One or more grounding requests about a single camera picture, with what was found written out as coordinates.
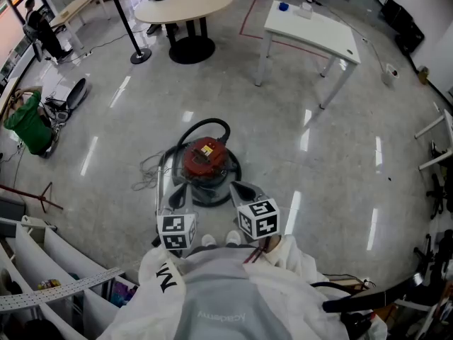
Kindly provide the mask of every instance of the person in green shirt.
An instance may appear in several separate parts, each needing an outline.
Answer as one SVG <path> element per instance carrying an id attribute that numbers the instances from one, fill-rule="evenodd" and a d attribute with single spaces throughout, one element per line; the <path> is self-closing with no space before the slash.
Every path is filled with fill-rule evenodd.
<path id="1" fill-rule="evenodd" d="M 23 94 L 26 93 L 32 95 L 24 103 Z M 8 102 L 3 117 L 4 127 L 13 130 L 34 155 L 44 155 L 58 137 L 44 109 L 39 107 L 41 93 L 41 86 L 17 90 Z"/>

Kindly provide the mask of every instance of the blue object on table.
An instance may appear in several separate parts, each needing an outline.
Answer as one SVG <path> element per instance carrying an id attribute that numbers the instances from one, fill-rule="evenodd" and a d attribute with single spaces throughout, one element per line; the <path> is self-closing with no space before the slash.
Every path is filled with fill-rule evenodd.
<path id="1" fill-rule="evenodd" d="M 286 11 L 286 10 L 288 10 L 289 5 L 286 4 L 286 3 L 280 3 L 280 5 L 278 6 L 278 8 L 279 8 L 281 11 Z"/>

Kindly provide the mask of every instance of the tissue box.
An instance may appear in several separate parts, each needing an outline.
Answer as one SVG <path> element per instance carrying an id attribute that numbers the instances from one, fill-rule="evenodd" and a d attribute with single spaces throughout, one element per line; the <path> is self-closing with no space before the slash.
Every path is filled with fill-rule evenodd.
<path id="1" fill-rule="evenodd" d="M 311 19 L 313 8 L 308 3 L 302 3 L 302 5 L 299 5 L 299 8 L 295 11 L 295 13 L 299 16 L 303 16 L 304 18 Z"/>

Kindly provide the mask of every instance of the vacuum hose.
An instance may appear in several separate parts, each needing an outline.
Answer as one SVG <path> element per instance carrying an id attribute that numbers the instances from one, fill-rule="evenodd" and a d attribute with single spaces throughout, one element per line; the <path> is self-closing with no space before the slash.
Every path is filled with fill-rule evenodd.
<path id="1" fill-rule="evenodd" d="M 179 139 L 178 143 L 176 144 L 176 146 L 173 146 L 172 148 L 168 149 L 166 151 L 166 153 L 161 157 L 161 159 L 159 160 L 159 166 L 160 167 L 164 167 L 165 163 L 166 163 L 166 160 L 171 156 L 173 155 L 173 165 L 171 167 L 171 178 L 173 179 L 173 185 L 178 185 L 179 182 L 178 182 L 178 175 L 176 173 L 177 169 L 178 169 L 178 155 L 179 155 L 179 152 L 182 150 L 182 149 L 185 149 L 191 142 L 186 142 L 184 143 L 185 139 L 192 133 L 194 132 L 196 129 L 200 128 L 201 126 L 204 126 L 204 125 L 207 125 L 208 123 L 217 123 L 219 125 L 221 125 L 224 129 L 225 129 L 225 133 L 223 134 L 222 137 L 220 137 L 219 139 L 217 139 L 217 141 L 220 141 L 222 144 L 226 144 L 227 143 L 227 140 L 229 139 L 229 135 L 230 135 L 230 128 L 228 126 L 228 124 L 223 121 L 223 120 L 220 120 L 219 118 L 207 118 L 206 120 L 201 120 L 199 123 L 196 123 L 194 124 L 191 128 L 189 128 L 189 130 L 187 130 L 187 132 Z M 231 159 L 231 161 L 236 165 L 236 168 L 235 168 L 235 172 L 236 172 L 236 178 L 234 180 L 236 181 L 240 181 L 242 179 L 242 171 L 241 171 L 241 165 L 239 164 L 239 161 L 238 159 L 234 156 L 234 154 L 229 151 L 228 149 L 226 149 L 228 151 L 228 155 Z M 226 203 L 228 200 L 230 200 L 231 198 L 231 194 L 228 193 L 221 199 L 219 200 L 216 200 L 216 201 L 213 201 L 211 203 L 203 203 L 199 200 L 195 200 L 193 201 L 193 203 L 196 205 L 196 206 L 199 206 L 199 207 L 204 207 L 204 208 L 213 208 L 213 207 L 217 207 L 219 205 L 222 205 L 224 203 Z"/>

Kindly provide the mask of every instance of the red line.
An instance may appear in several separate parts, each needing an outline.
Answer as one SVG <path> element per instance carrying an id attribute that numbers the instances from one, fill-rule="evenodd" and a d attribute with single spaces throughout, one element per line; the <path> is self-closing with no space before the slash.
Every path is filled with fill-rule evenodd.
<path id="1" fill-rule="evenodd" d="M 251 6 L 250 6 L 250 9 L 247 11 L 247 15 L 246 17 L 244 18 L 243 20 L 243 23 L 242 23 L 242 26 L 241 26 L 241 30 L 239 31 L 239 35 L 242 35 L 244 37 L 249 37 L 249 38 L 255 38 L 255 39 L 263 39 L 262 37 L 258 37 L 256 35 L 250 35 L 250 34 L 244 34 L 243 33 L 243 29 L 245 28 L 246 26 L 246 23 L 247 23 L 247 19 L 248 19 L 248 16 L 250 15 L 250 13 L 252 12 L 252 9 L 253 7 L 255 6 L 255 2 L 256 0 L 253 0 Z M 286 45 L 287 47 L 291 47 L 291 48 L 296 48 L 298 50 L 303 50 L 304 52 L 307 52 L 307 53 L 311 53 L 313 55 L 317 55 L 318 57 L 321 57 L 321 58 L 324 58 L 324 59 L 329 59 L 328 57 L 324 56 L 324 55 L 321 55 L 319 53 L 315 53 L 315 52 L 312 52 L 311 50 L 307 50 L 307 49 L 304 49 L 304 48 L 300 48 L 300 47 L 296 47 L 295 45 L 291 45 L 291 44 L 287 44 L 285 42 L 278 42 L 276 40 L 273 40 L 274 43 L 277 43 L 277 44 L 281 44 L 281 45 Z"/>

